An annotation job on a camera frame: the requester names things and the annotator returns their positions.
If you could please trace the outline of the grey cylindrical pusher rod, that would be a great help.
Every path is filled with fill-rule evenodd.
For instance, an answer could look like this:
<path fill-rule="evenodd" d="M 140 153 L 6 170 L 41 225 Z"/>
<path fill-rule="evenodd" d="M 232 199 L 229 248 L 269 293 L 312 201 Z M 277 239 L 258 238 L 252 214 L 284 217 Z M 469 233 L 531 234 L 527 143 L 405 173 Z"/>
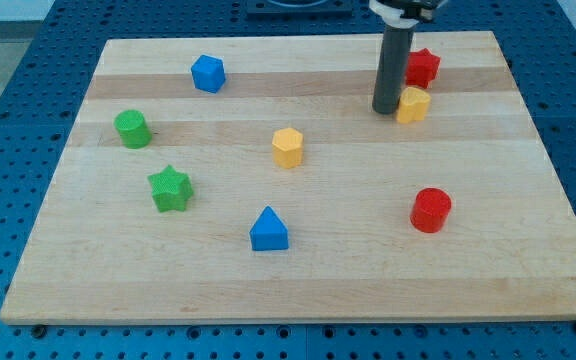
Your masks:
<path fill-rule="evenodd" d="M 413 33 L 414 28 L 385 26 L 372 101 L 373 110 L 379 114 L 393 114 L 397 109 Z"/>

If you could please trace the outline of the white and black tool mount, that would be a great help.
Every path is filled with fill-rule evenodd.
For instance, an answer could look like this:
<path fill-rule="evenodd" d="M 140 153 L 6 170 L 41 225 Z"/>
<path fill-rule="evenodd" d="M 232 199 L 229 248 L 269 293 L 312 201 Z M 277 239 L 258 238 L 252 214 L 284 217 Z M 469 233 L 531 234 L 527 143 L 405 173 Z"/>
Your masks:
<path fill-rule="evenodd" d="M 419 22 L 432 22 L 448 0 L 369 0 L 369 9 L 393 28 L 413 28 Z"/>

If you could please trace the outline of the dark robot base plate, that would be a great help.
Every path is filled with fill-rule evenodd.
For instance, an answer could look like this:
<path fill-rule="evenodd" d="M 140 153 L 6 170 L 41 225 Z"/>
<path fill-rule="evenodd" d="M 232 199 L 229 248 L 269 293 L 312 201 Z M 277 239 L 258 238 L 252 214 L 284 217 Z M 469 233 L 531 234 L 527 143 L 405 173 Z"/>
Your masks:
<path fill-rule="evenodd" d="M 347 16 L 353 11 L 352 0 L 245 0 L 244 4 L 248 18 Z"/>

